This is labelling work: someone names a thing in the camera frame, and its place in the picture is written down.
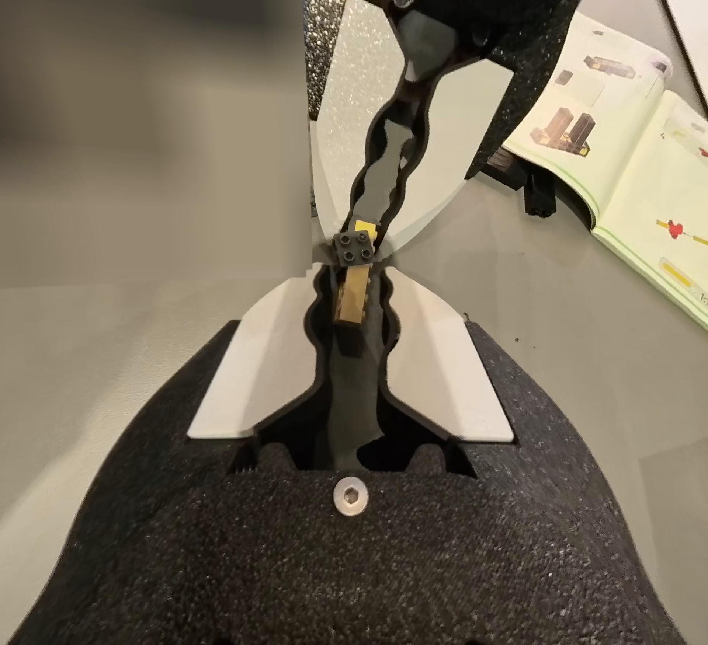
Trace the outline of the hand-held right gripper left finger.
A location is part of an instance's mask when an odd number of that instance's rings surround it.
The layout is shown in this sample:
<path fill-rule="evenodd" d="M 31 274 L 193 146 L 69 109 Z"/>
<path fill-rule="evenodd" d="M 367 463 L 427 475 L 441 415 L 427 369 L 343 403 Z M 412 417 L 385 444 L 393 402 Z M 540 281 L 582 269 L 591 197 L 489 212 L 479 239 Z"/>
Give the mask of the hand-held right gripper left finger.
<path fill-rule="evenodd" d="M 313 264 L 283 281 L 241 319 L 190 424 L 193 440 L 242 439 L 304 394 L 316 376 L 316 349 L 305 331 L 315 302 Z"/>

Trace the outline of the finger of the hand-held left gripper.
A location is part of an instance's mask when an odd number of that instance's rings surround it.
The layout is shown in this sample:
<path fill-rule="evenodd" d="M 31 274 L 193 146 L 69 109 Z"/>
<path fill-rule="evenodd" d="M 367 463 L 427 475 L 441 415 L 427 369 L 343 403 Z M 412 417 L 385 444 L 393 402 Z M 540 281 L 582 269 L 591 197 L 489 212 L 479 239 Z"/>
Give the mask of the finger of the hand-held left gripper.
<path fill-rule="evenodd" d="M 405 130 L 385 111 L 402 88 L 406 59 L 377 4 L 345 0 L 329 74 L 311 121 L 312 184 L 322 246 L 353 217 L 379 223 L 389 207 Z"/>
<path fill-rule="evenodd" d="M 482 59 L 439 78 L 425 111 L 423 152 L 405 178 L 402 206 L 387 227 L 381 255 L 409 243 L 461 190 L 513 75 Z"/>

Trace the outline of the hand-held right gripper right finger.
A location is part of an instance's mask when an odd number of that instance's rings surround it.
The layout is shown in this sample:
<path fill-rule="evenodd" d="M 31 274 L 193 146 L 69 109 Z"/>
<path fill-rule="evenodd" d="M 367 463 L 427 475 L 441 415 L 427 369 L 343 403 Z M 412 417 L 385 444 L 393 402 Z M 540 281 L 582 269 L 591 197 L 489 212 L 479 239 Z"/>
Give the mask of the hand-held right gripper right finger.
<path fill-rule="evenodd" d="M 386 388 L 438 434 L 470 443 L 511 443 L 514 432 L 463 316 L 394 267 L 385 269 L 397 340 Z"/>

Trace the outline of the grey desk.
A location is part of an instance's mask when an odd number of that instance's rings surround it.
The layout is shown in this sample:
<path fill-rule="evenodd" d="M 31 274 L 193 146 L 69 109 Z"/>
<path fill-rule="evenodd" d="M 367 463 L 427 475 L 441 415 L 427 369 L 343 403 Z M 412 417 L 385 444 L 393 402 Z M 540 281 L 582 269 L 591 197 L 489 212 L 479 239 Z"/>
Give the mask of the grey desk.
<path fill-rule="evenodd" d="M 479 174 L 397 264 L 469 312 L 578 429 L 691 644 L 707 643 L 707 333 L 584 230 Z M 266 279 L 1 290 L 1 643 L 111 442 Z"/>

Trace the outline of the open instruction booklet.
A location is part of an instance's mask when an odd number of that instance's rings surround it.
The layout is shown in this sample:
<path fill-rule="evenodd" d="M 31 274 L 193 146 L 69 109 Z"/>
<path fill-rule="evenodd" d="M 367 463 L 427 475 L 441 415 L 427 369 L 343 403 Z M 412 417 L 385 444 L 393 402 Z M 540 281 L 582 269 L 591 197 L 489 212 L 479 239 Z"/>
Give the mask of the open instruction booklet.
<path fill-rule="evenodd" d="M 584 201 L 591 233 L 707 328 L 707 121 L 668 56 L 575 13 L 552 77 L 504 148 Z"/>

